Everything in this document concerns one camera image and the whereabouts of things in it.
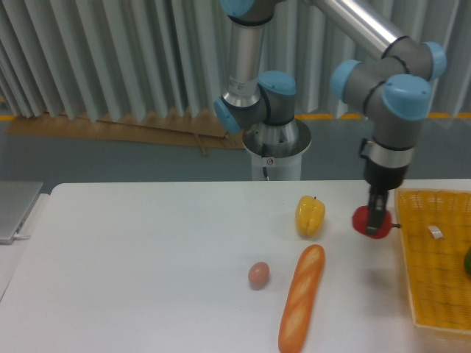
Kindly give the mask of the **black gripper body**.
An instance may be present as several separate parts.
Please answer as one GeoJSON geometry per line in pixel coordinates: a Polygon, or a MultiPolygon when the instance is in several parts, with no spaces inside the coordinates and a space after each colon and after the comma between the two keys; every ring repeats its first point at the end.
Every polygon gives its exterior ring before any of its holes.
{"type": "Polygon", "coordinates": [[[377,191],[393,190],[402,185],[408,166],[387,168],[372,161],[366,161],[364,179],[377,191]]]}

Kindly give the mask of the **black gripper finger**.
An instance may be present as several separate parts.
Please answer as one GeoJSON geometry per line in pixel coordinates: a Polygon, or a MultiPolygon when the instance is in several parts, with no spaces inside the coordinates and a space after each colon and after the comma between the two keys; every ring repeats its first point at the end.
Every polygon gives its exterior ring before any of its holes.
{"type": "Polygon", "coordinates": [[[379,191],[378,189],[369,190],[369,201],[367,205],[367,223],[366,234],[377,235],[379,229],[383,226],[386,217],[386,203],[388,200],[388,191],[379,191]]]}

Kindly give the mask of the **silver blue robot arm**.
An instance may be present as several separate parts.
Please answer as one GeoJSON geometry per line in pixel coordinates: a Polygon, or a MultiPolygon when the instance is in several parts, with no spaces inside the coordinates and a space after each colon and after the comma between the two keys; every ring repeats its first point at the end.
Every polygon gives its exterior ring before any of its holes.
{"type": "MultiPolygon", "coordinates": [[[[228,132],[241,132],[257,180],[300,177],[300,159],[311,144],[304,123],[294,120],[294,78],[283,71],[259,72],[263,29],[275,1],[223,1],[231,20],[229,82],[214,103],[228,132]]],[[[429,113],[431,83],[447,67],[443,48],[416,43],[363,1],[317,1],[332,19],[375,59],[347,60],[330,78],[330,89],[345,104],[374,122],[361,142],[369,200],[353,216],[355,230],[381,239],[392,228],[386,209],[389,191],[405,179],[422,123],[429,113]]]]}

